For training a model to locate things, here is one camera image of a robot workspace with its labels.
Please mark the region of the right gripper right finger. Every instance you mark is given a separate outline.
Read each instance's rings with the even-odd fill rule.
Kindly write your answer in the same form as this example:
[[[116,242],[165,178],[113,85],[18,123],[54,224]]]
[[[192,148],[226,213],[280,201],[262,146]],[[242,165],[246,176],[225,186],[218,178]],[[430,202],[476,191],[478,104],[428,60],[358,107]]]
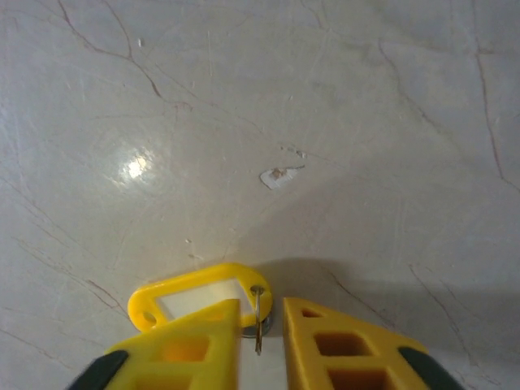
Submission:
[[[409,337],[301,298],[286,297],[290,389],[460,389]]]

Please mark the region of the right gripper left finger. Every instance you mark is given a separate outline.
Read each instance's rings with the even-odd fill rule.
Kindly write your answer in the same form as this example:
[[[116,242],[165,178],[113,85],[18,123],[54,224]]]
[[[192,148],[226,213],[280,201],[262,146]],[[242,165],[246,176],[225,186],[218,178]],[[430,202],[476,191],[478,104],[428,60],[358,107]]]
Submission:
[[[126,339],[94,359],[70,389],[237,389],[238,300]]]

